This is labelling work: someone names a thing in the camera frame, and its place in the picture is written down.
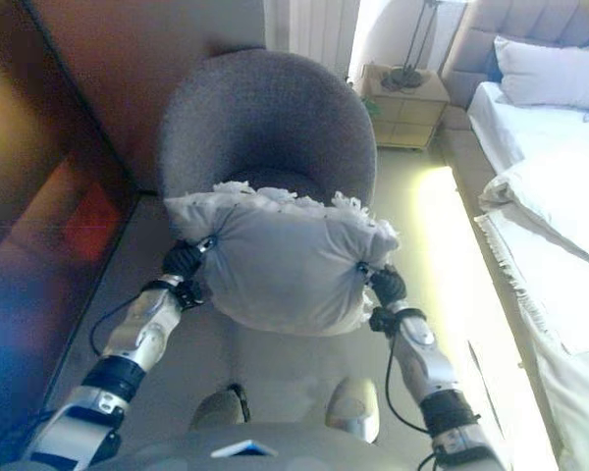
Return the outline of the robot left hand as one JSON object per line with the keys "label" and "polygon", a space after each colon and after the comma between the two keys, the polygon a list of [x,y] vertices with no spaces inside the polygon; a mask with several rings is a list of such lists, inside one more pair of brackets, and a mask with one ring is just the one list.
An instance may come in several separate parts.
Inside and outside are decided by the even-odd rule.
{"label": "robot left hand", "polygon": [[215,247],[216,241],[214,235],[197,243],[177,240],[163,258],[162,272],[165,275],[182,277],[184,280],[191,279],[201,266],[205,254]]}

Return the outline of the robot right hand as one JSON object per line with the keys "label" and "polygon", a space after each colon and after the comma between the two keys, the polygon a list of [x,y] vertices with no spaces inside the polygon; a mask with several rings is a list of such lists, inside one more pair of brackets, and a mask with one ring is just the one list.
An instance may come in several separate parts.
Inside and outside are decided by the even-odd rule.
{"label": "robot right hand", "polygon": [[364,277],[364,283],[373,290],[381,307],[388,307],[406,298],[406,285],[397,271],[390,264],[383,268],[374,268],[367,263],[359,262],[357,271]]}

